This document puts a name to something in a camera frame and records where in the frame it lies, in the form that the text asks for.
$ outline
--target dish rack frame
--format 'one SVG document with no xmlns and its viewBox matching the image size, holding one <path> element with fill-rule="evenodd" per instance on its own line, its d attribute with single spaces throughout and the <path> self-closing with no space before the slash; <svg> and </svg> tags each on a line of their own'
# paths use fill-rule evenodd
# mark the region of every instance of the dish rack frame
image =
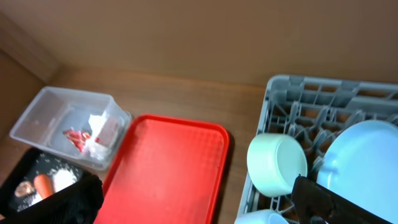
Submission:
<svg viewBox="0 0 398 224">
<path fill-rule="evenodd" d="M 306 153 L 308 177 L 316 181 L 328 146 L 345 129 L 369 119 L 398 124 L 398 85 L 276 75 L 267 84 L 256 134 L 293 136 Z M 247 174 L 238 216 L 263 209 L 261 200 L 289 223 L 299 224 L 289 195 L 262 196 Z M 288 213 L 294 218 L 287 218 Z"/>
</svg>

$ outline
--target wooden countertop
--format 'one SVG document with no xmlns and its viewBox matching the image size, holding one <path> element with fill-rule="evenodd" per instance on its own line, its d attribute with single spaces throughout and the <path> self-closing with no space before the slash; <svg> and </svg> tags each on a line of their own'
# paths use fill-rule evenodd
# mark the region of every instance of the wooden countertop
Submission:
<svg viewBox="0 0 398 224">
<path fill-rule="evenodd" d="M 154 113 L 223 125 L 234 138 L 224 170 L 214 223 L 233 223 L 246 178 L 246 153 L 257 129 L 266 83 L 213 83 L 112 70 L 68 69 L 50 85 L 108 93 L 134 116 Z M 5 137 L 0 143 L 0 182 L 27 145 Z M 101 179 L 106 172 L 97 173 Z"/>
</svg>

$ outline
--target brown food item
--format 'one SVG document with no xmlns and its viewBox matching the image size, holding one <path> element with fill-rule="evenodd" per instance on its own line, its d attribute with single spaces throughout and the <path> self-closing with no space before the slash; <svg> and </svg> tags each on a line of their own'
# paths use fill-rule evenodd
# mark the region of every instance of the brown food item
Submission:
<svg viewBox="0 0 398 224">
<path fill-rule="evenodd" d="M 35 189 L 33 188 L 32 183 L 29 181 L 23 181 L 18 185 L 17 189 L 15 189 L 15 196 L 23 197 L 33 192 L 35 192 Z"/>
<path fill-rule="evenodd" d="M 37 175 L 33 181 L 35 188 L 42 199 L 45 199 L 54 194 L 52 181 L 50 177 L 45 174 Z"/>
</svg>

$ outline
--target cup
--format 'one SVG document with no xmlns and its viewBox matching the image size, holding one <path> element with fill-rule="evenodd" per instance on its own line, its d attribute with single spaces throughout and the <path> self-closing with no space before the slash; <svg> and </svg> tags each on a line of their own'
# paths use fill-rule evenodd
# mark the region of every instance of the cup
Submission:
<svg viewBox="0 0 398 224">
<path fill-rule="evenodd" d="M 248 150 L 248 172 L 267 197 L 291 194 L 299 175 L 306 177 L 307 159 L 301 145 L 286 134 L 258 134 Z"/>
<path fill-rule="evenodd" d="M 277 212 L 269 209 L 243 214 L 236 218 L 234 224 L 289 224 Z"/>
</svg>

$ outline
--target carrot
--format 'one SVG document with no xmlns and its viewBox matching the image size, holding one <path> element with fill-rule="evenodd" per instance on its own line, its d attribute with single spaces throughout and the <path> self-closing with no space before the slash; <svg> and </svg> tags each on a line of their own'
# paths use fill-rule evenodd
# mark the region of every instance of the carrot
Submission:
<svg viewBox="0 0 398 224">
<path fill-rule="evenodd" d="M 42 199 L 54 194 L 51 179 L 45 174 L 37 175 L 34 179 L 34 185 Z"/>
</svg>

